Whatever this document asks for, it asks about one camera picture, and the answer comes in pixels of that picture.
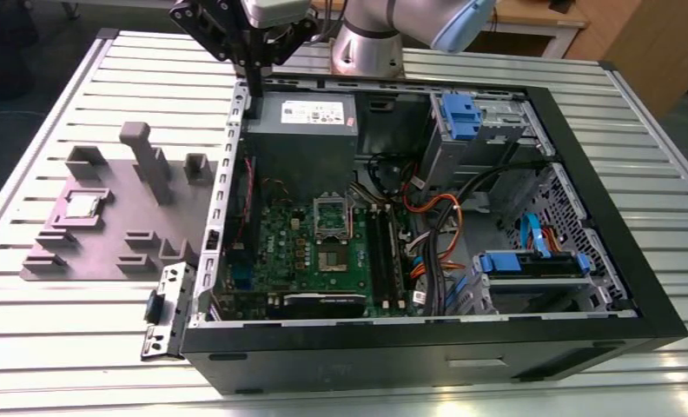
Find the ram slot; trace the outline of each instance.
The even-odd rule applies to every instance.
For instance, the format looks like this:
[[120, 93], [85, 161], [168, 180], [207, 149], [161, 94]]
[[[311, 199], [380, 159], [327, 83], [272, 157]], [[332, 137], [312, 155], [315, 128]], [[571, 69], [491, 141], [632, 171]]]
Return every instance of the ram slot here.
[[392, 294], [391, 301], [395, 307], [399, 307], [399, 303], [403, 300], [403, 264], [402, 264], [402, 249], [399, 247], [399, 232], [396, 229], [395, 213], [392, 208], [387, 210], [388, 219], [388, 242], [391, 243], [391, 257], [392, 257], [392, 269], [390, 270], [390, 279], [392, 281]]
[[376, 305], [380, 305], [387, 298], [387, 271], [384, 271], [384, 257], [380, 249], [380, 233], [378, 227], [378, 213], [371, 211], [367, 214], [367, 257], [370, 258], [370, 278], [372, 280], [372, 296]]
[[395, 307], [399, 298], [399, 289], [396, 287], [395, 276], [395, 265], [392, 262], [392, 244], [391, 244], [391, 222], [388, 213], [386, 211], [378, 212], [378, 243], [380, 244], [380, 254], [383, 256], [383, 267], [384, 267], [384, 283], [388, 302]]

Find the aluminum table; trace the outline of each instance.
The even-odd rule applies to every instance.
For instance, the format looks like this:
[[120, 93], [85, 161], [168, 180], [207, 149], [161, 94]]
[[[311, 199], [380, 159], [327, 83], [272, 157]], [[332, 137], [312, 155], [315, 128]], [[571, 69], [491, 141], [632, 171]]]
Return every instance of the aluminum table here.
[[[619, 74], [430, 50], [407, 50], [404, 61], [408, 78], [551, 90], [688, 327], [688, 163]], [[307, 47], [277, 71], [327, 73], [328, 62], [326, 46]], [[140, 362], [153, 283], [23, 281], [73, 146], [129, 158], [119, 129], [144, 121], [167, 159], [217, 159], [233, 82], [232, 66], [187, 36], [105, 30], [95, 41], [0, 194], [0, 412], [688, 415], [688, 338], [556, 382], [221, 398], [189, 363]]]

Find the power supply label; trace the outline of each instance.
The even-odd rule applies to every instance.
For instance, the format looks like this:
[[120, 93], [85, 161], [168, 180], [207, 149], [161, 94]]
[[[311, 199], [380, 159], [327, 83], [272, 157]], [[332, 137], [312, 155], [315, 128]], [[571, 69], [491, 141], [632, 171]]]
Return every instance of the power supply label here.
[[344, 103], [287, 101], [283, 103], [281, 122], [344, 124]]

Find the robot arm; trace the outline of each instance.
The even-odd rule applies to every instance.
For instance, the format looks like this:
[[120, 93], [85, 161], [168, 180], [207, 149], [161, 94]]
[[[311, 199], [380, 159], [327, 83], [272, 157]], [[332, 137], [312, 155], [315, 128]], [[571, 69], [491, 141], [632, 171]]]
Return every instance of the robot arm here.
[[400, 33], [434, 50], [462, 52], [490, 20], [496, 0], [348, 0], [331, 53], [334, 68], [354, 76], [398, 76]]
[[[348, 0], [331, 59], [340, 74], [391, 77], [403, 70], [400, 33], [446, 52], [464, 50], [496, 0]], [[310, 0], [180, 0], [173, 21], [213, 57], [233, 62], [252, 96], [261, 78], [318, 30]]]
[[310, 0], [180, 0], [171, 17], [219, 61], [233, 62], [252, 96], [261, 96], [272, 65], [316, 33], [310, 5]]

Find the green motherboard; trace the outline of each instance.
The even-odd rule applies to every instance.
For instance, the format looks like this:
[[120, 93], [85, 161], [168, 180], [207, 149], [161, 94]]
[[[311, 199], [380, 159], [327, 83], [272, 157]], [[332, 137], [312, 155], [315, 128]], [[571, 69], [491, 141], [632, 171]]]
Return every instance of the green motherboard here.
[[[367, 236], [371, 214], [354, 208], [348, 215], [351, 238], [322, 241], [314, 232], [312, 205], [277, 204], [261, 210], [256, 263], [231, 265], [225, 282], [233, 288], [216, 292], [221, 305], [231, 306], [221, 314], [224, 320], [268, 319], [272, 297], [295, 293], [363, 295], [364, 317], [407, 315], [403, 305], [383, 304], [375, 297]], [[319, 228], [339, 228], [346, 223], [335, 209], [320, 209], [318, 221]]]

